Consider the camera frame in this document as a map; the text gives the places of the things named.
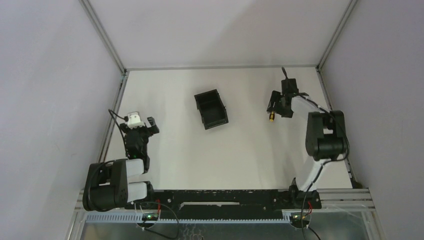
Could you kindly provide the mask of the yellow black screwdriver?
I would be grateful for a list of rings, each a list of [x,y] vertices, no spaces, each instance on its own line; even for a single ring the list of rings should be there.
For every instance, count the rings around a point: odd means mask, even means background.
[[[275,112],[274,111],[272,111],[270,114],[269,114],[269,121],[270,122],[273,122],[275,120]]]

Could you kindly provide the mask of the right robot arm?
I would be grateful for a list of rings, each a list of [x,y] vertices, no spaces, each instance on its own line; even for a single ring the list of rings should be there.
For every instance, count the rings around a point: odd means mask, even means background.
[[[281,91],[272,91],[266,109],[272,122],[277,115],[292,118],[298,115],[306,120],[305,149],[308,159],[289,187],[289,203],[302,208],[309,201],[309,193],[327,165],[344,161],[350,152],[344,113],[327,110],[305,92],[300,92],[296,79],[281,81]]]

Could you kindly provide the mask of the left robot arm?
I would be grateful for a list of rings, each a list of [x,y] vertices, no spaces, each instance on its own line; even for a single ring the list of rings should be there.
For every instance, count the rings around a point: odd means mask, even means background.
[[[129,181],[131,177],[146,174],[150,169],[149,138],[160,130],[153,117],[147,120],[150,126],[146,126],[138,113],[133,112],[119,125],[125,158],[89,166],[82,196],[86,211],[107,212],[134,201],[145,209],[155,205],[157,196],[149,181]]]

